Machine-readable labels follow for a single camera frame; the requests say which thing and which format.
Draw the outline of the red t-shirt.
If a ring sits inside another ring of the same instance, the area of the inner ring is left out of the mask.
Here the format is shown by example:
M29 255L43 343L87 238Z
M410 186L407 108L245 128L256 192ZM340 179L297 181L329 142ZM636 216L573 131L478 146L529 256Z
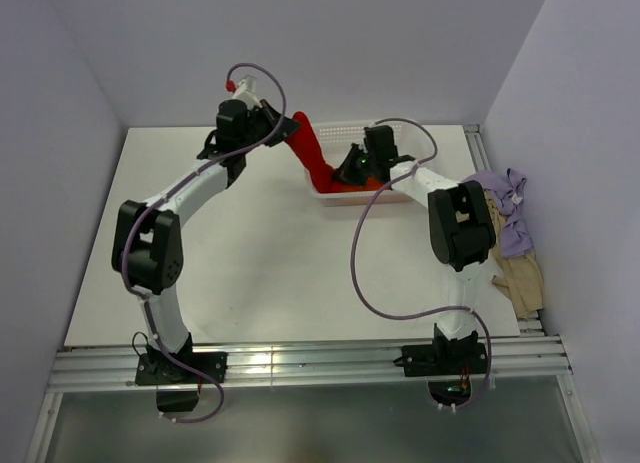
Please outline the red t-shirt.
M309 118L304 112L297 111L292 119L300 124L300 129L285 142L308 172L313 187L320 194L341 193L340 183L332 178L335 169L324 159Z

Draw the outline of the white plastic basket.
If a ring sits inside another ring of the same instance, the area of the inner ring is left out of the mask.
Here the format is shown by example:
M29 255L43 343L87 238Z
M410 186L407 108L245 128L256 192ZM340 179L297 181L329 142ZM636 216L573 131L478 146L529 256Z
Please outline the white plastic basket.
M369 126L366 120L354 122L312 123L325 161L332 167L338 167L345 159L352 143L364 144L364 128ZM390 122L394 140L401 155L411 155L417 160L427 158L433 153L433 145L423 131L402 122ZM346 193L319 193L314 187L311 176L305 170L306 186L311 196L322 206L366 205L374 194L372 191Z

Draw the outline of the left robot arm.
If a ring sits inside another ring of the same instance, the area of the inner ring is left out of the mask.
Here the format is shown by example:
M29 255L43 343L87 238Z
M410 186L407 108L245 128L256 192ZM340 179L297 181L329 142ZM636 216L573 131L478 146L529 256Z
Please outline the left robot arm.
M226 100L187 174L154 197L120 206L111 265L141 304L148 329L146 369L172 382L187 380L195 369L192 336L176 290L184 266L184 225L235 183L248 152L284 142L300 127L299 119L277 112L265 100L255 106Z

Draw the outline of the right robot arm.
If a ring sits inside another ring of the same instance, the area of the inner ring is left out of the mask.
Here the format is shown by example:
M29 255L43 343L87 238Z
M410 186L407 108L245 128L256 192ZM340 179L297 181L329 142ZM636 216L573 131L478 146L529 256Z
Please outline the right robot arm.
M356 225L350 250L350 276L360 301L384 319L409 321L435 315L433 361L441 371L452 373L476 351L484 359L489 358L490 345L479 342L478 331L487 331L488 327L478 314L474 291L483 265L496 244L495 230L480 183L453 180L427 168L426 164L438 155L437 142L426 128L406 118L397 121L416 125L431 142L433 153L422 159L402 155L389 125L392 121L385 118L365 128L364 142L352 146L338 170L339 176L356 185L369 177L382 184ZM386 190L402 193L428 211L431 249L450 279L446 284L447 304L443 307L410 315L391 315L374 308L361 290L356 270L358 240L373 203Z

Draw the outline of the rolled orange t-shirt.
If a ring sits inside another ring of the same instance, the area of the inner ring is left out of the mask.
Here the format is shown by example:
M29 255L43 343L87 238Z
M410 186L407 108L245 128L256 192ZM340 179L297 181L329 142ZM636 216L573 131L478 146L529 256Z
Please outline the rolled orange t-shirt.
M383 183L369 179L364 185L350 185L345 183L339 184L339 191L341 193L360 193L360 192L375 192L384 186Z

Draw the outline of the purple t-shirt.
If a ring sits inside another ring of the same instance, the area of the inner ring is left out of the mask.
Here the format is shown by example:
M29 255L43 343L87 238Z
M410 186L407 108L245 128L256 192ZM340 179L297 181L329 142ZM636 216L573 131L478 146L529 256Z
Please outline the purple t-shirt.
M505 219L501 223L501 255L504 258L516 258L533 251L533 240L523 212L526 176L512 168L504 176L483 170L468 176L464 181L478 182L489 194L499 215Z

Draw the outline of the beige t-shirt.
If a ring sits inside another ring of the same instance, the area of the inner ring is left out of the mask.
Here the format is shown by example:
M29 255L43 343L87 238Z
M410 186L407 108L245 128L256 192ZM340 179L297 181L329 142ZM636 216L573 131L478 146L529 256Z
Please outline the beige t-shirt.
M502 276L493 276L492 284L512 303L518 319L531 317L544 306L545 288L536 253L529 250L522 255L507 256L503 243L507 242L506 217L488 191L484 192L489 214L496 234L496 246L491 255L502 270Z

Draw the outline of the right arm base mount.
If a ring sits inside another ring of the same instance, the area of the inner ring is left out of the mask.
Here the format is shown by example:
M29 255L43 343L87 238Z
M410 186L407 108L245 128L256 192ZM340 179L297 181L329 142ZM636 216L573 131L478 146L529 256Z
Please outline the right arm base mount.
M452 413L472 401L473 376L482 376L482 389L488 388L491 364L491 343L481 342L477 330L461 339L448 339L437 330L430 343L404 345L393 360L406 378L425 378L436 407Z

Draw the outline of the aluminium rail frame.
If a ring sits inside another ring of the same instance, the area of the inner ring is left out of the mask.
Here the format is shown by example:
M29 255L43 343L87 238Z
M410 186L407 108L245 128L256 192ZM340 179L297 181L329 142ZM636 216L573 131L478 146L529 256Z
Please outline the aluminium rail frame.
M285 145L260 148L236 185L186 224L178 282L196 354L227 354L202 389L206 421L171 423L134 376L134 297L110 266L118 206L155 197L192 167L204 127L128 131L33 437L32 462L597 462L562 340L521 321L482 268L477 329L491 383L438 408L429 379L395 365L426 344L454 279L426 210L372 209L349 270L357 206L326 207Z

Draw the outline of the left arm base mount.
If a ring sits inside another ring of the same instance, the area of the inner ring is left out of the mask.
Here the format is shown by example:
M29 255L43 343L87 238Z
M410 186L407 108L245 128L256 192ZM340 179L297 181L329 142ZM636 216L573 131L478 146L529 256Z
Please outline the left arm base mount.
M174 355L175 359L212 377L217 383L224 382L227 357L226 352L196 352L186 357ZM159 411L178 416L196 408L204 383L201 375L176 366L153 348L139 357L134 379L138 387L156 389L156 407Z

